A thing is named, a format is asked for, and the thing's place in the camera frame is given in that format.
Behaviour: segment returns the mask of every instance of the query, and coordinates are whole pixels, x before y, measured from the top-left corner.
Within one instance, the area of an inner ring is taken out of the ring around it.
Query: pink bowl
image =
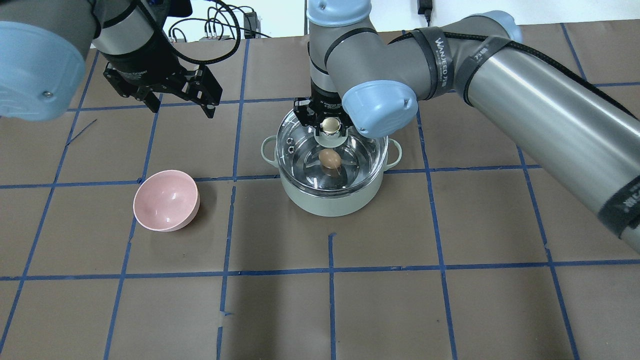
[[[198,212],[200,193],[191,176],[165,170],[148,178],[133,198],[133,213],[143,227],[174,231],[186,226]]]

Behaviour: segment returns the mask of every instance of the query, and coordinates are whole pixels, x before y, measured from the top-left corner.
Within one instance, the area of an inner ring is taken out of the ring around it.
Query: black connector
[[[418,0],[418,14],[424,15],[427,23],[431,22],[431,12],[433,11],[433,0]]]
[[[244,15],[244,38],[257,38],[260,31],[260,20],[255,12],[248,12]]]

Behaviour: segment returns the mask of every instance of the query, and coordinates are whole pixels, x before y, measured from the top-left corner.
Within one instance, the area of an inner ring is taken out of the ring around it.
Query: pot handle
[[[396,159],[394,162],[392,162],[391,164],[386,164],[385,167],[383,167],[383,171],[387,171],[390,168],[398,165],[398,163],[400,162],[400,160],[402,160],[402,147],[400,146],[400,143],[398,143],[397,141],[395,141],[394,139],[389,138],[389,141],[394,143],[394,145],[396,146],[396,149],[398,149],[398,159]]]
[[[276,140],[276,135],[271,135],[268,138],[264,139],[264,141],[262,142],[262,147],[260,147],[260,154],[262,155],[262,159],[264,159],[264,161],[271,164],[273,167],[278,168],[278,162],[267,158],[267,156],[264,154],[264,148],[267,146],[268,143],[274,140]]]

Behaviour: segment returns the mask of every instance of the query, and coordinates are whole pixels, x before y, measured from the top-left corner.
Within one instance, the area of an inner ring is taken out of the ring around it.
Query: white wall
[[[549,24],[597,20],[640,19],[640,0],[434,0],[431,25],[443,26],[474,13],[504,10],[517,24]],[[260,17],[262,32],[272,37],[304,34],[304,0],[229,0],[236,6],[249,5]],[[371,21],[378,31],[414,29],[426,26],[417,14],[417,0],[371,0]],[[214,3],[192,0],[193,16],[206,17]],[[165,31],[179,18],[167,19]],[[179,25],[189,41],[204,36],[203,22]]]

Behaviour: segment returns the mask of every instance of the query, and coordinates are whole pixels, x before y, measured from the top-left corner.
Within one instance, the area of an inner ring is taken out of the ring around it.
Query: grid
[[[578,59],[578,55],[574,49],[570,36],[566,30],[564,24],[561,25],[564,33],[564,37],[568,42],[570,49],[572,50],[573,57],[575,58],[575,62],[580,70],[580,74],[583,78],[586,79],[586,75],[582,69],[582,65],[580,64],[580,60]],[[238,277],[238,276],[267,276],[267,275],[292,275],[292,274],[328,274],[329,275],[329,294],[330,294],[330,354],[332,359],[338,358],[337,354],[337,345],[336,345],[336,319],[335,319],[335,290],[334,290],[334,275],[336,273],[355,273],[355,272],[440,272],[440,278],[442,281],[442,291],[443,291],[443,300],[445,306],[445,314],[447,320],[447,328],[449,333],[449,343],[451,347],[451,355],[453,359],[458,358],[458,351],[456,348],[456,338],[455,338],[455,329],[453,324],[454,315],[452,313],[450,299],[449,299],[449,289],[447,285],[447,271],[448,270],[472,270],[472,269],[496,269],[496,268],[548,268],[552,279],[554,288],[557,295],[557,301],[559,303],[559,307],[561,309],[561,314],[563,317],[564,326],[566,329],[566,335],[570,342],[573,358],[578,360],[580,358],[578,346],[575,342],[572,327],[571,327],[571,319],[568,316],[563,292],[560,287],[560,283],[557,278],[556,268],[564,267],[564,266],[595,266],[595,265],[634,265],[640,264],[640,259],[612,259],[612,260],[587,260],[587,261],[554,261],[551,250],[547,247],[547,237],[545,234],[545,226],[542,221],[542,217],[540,215],[540,210],[538,208],[538,203],[536,201],[536,194],[534,192],[533,185],[531,184],[531,178],[529,175],[529,170],[532,168],[540,168],[539,165],[528,165],[525,161],[524,154],[522,150],[517,147],[518,157],[520,159],[520,164],[517,165],[501,165],[501,166],[485,166],[485,167],[441,167],[441,168],[431,168],[429,166],[429,160],[427,151],[425,148],[425,136],[422,130],[422,117],[420,112],[417,114],[417,123],[418,123],[418,136],[420,140],[420,148],[422,151],[422,159],[424,162],[424,168],[413,168],[413,169],[402,169],[402,170],[389,170],[386,174],[425,174],[426,176],[426,184],[428,188],[428,199],[429,199],[429,207],[431,209],[431,216],[433,221],[433,228],[435,232],[435,241],[436,241],[436,249],[437,249],[437,257],[438,264],[437,265],[412,265],[412,266],[354,266],[354,267],[336,267],[334,266],[334,258],[333,258],[333,239],[337,235],[335,233],[328,235],[328,266],[327,267],[319,267],[319,268],[296,268],[296,269],[283,269],[283,270],[239,270],[239,271],[230,271],[229,270],[229,259],[232,250],[232,229],[233,229],[233,221],[234,221],[234,204],[236,202],[236,186],[235,183],[238,181],[247,181],[247,180],[259,180],[259,179],[275,179],[279,178],[278,175],[256,175],[256,176],[238,176],[237,174],[237,163],[238,163],[238,155],[239,155],[239,144],[241,137],[241,129],[243,125],[243,106],[246,103],[251,102],[279,102],[279,101],[292,101],[293,98],[272,98],[272,99],[245,99],[244,98],[244,90],[246,84],[246,73],[247,73],[247,63],[249,57],[249,49],[250,49],[250,40],[247,40],[244,47],[244,59],[243,59],[243,71],[242,71],[242,84],[240,90],[240,98],[236,101],[222,101],[222,104],[238,104],[239,111],[237,117],[237,127],[236,127],[236,138],[235,138],[235,148],[234,148],[234,162],[233,162],[233,174],[232,176],[227,177],[199,177],[196,178],[196,182],[211,182],[211,181],[232,181],[234,186],[232,187],[231,198],[229,200],[229,208],[228,208],[228,224],[227,224],[227,242],[225,247],[225,258],[224,258],[224,269],[222,271],[211,271],[211,272],[175,272],[175,273],[144,273],[144,274],[131,274],[127,273],[127,264],[129,262],[129,254],[131,251],[131,240],[135,234],[136,230],[136,220],[135,218],[131,221],[131,230],[129,233],[129,241],[126,246],[125,254],[122,261],[122,269],[119,274],[74,274],[74,275],[28,275],[29,268],[31,266],[31,260],[33,259],[33,255],[35,249],[38,245],[38,239],[40,237],[40,233],[42,231],[43,224],[45,222],[45,218],[47,216],[47,212],[49,210],[49,205],[52,200],[52,196],[57,188],[64,187],[75,187],[75,186],[118,186],[118,185],[131,185],[131,184],[140,184],[147,178],[147,169],[149,164],[149,159],[152,153],[152,147],[154,143],[154,135],[156,132],[156,125],[158,120],[158,113],[154,115],[148,145],[147,145],[147,153],[145,157],[144,167],[141,170],[141,177],[138,179],[130,179],[123,181],[96,181],[96,182],[72,182],[72,183],[61,183],[58,182],[58,178],[60,176],[60,172],[62,170],[65,157],[67,155],[67,149],[69,144],[71,144],[74,139],[80,134],[76,135],[76,137],[72,137],[74,134],[74,129],[76,128],[76,123],[78,120],[78,116],[82,111],[100,111],[100,110],[120,110],[120,109],[133,109],[133,108],[144,108],[142,105],[135,106],[110,106],[110,107],[101,107],[101,108],[84,108],[84,98],[86,97],[87,89],[89,87],[92,76],[94,75],[94,70],[96,66],[96,62],[98,60],[98,54],[96,53],[93,63],[88,75],[88,79],[84,84],[83,94],[79,101],[79,105],[77,108],[68,109],[68,112],[75,113],[74,120],[71,125],[70,131],[68,133],[66,146],[62,152],[60,162],[56,171],[55,178],[51,183],[42,183],[42,184],[9,184],[9,185],[0,185],[1,189],[10,189],[10,188],[49,188],[49,195],[46,200],[44,210],[42,211],[42,217],[40,219],[37,232],[35,234],[35,238],[33,240],[33,244],[31,246],[31,250],[29,251],[29,256],[24,266],[24,270],[21,276],[0,276],[0,281],[11,281],[18,282],[17,291],[13,300],[13,304],[11,307],[10,314],[8,316],[6,325],[4,327],[3,335],[0,340],[0,353],[4,347],[7,335],[11,329],[13,316],[15,314],[16,307],[20,303],[20,295],[22,292],[22,288],[25,282],[27,281],[57,281],[57,280],[74,280],[74,279],[117,279],[118,280],[118,288],[115,297],[115,301],[113,304],[113,312],[111,315],[111,321],[109,324],[108,337],[106,340],[106,347],[104,349],[104,359],[109,358],[109,351],[111,347],[111,340],[113,338],[113,332],[116,324],[116,318],[118,315],[118,307],[120,303],[120,297],[122,295],[122,288],[126,279],[151,279],[151,278],[170,278],[170,277],[219,277],[222,280],[221,286],[221,295],[220,295],[220,311],[225,312],[225,301],[227,298],[227,282],[230,277]],[[640,82],[626,82],[626,83],[600,83],[596,84],[600,87],[608,87],[608,86],[640,86]],[[161,101],[161,110],[167,107],[173,106],[194,106],[191,103],[177,103],[177,104],[162,104],[162,95],[160,96]],[[81,130],[81,133],[87,129],[91,124],[86,126]],[[538,223],[540,236],[543,242],[543,246],[545,248],[545,254],[547,257],[546,261],[540,262],[530,262],[530,263],[478,263],[478,264],[447,264],[445,262],[445,254],[442,249],[442,244],[440,240],[440,228],[438,225],[438,213],[437,213],[437,203],[434,196],[433,182],[431,179],[431,175],[437,172],[459,172],[459,171],[492,171],[492,170],[522,170],[522,174],[525,178],[527,188],[529,191],[529,195],[531,198],[531,206],[534,210],[536,221]],[[216,339],[216,349],[217,354],[216,358],[220,359],[221,357],[221,349],[223,344],[223,327],[218,328],[218,335]]]

